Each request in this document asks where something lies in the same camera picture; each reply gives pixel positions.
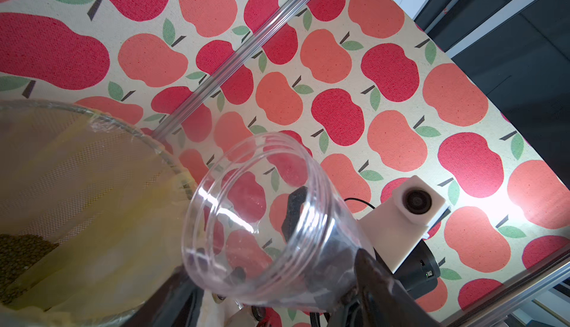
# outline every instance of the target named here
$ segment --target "clear plastic cup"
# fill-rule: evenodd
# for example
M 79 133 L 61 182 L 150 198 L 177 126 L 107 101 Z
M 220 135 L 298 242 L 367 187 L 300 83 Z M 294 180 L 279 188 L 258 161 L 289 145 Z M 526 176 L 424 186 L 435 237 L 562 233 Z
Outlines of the clear plastic cup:
M 182 254 L 203 289 L 249 305 L 323 312 L 372 245 L 308 149 L 281 133 L 234 146 L 200 183 Z

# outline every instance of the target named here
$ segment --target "camera lens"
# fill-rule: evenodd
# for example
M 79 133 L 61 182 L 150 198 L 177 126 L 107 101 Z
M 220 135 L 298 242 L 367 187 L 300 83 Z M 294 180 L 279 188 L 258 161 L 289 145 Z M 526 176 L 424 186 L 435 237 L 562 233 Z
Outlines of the camera lens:
M 431 196 L 424 190 L 411 190 L 403 202 L 406 209 L 416 215 L 424 214 L 431 208 Z

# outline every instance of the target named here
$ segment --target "apple print fabric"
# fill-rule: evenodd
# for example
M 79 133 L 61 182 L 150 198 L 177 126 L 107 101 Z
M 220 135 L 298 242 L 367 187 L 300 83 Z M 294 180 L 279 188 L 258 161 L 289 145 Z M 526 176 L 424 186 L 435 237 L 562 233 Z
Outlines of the apple print fabric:
M 189 117 L 211 126 L 203 140 L 189 140 L 197 129 L 184 124 L 167 138 L 196 180 L 264 131 L 303 144 L 343 198 L 376 206 L 420 176 L 452 205 L 426 241 L 438 286 L 417 301 L 438 321 L 570 243 L 570 191 L 392 0 L 311 2 L 244 64 L 253 91 L 243 76 Z M 279 185 L 276 171 L 267 175 Z M 370 210 L 347 204 L 356 218 Z M 269 202 L 260 224 L 279 235 L 278 207 Z M 283 326 L 309 322 L 301 311 L 275 311 Z
M 194 91 L 286 1 L 0 0 L 0 99 L 79 103 L 150 133 L 179 104 L 155 108 L 159 92 Z M 245 101 L 232 96 L 242 81 L 253 92 L 242 67 L 224 85 L 229 102 Z
M 152 134 L 286 1 L 0 0 L 0 99 L 78 103 Z M 418 175 L 449 200 L 426 241 L 442 275 L 417 300 L 438 321 L 570 243 L 570 191 L 392 0 L 310 0 L 163 144 L 199 181 L 264 131 L 303 144 L 343 198 L 377 206 Z M 279 203 L 255 216 L 277 235 Z

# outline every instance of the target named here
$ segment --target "yellow mesh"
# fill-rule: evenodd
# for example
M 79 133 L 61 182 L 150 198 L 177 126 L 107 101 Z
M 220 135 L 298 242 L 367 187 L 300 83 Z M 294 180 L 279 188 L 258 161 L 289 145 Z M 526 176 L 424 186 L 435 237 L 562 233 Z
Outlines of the yellow mesh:
M 0 234 L 61 244 L 11 284 L 26 292 L 0 311 L 51 325 L 108 320 L 181 264 L 196 184 L 160 144 L 107 115 L 41 101 L 0 103 L 0 142 Z

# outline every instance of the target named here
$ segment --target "seeds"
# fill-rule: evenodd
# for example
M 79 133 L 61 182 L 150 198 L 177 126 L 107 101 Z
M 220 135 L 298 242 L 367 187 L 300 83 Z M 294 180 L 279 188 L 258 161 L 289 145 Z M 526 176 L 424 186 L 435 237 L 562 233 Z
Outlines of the seeds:
M 32 234 L 0 234 L 0 302 L 7 305 L 23 294 L 23 289 L 7 288 L 57 246 Z

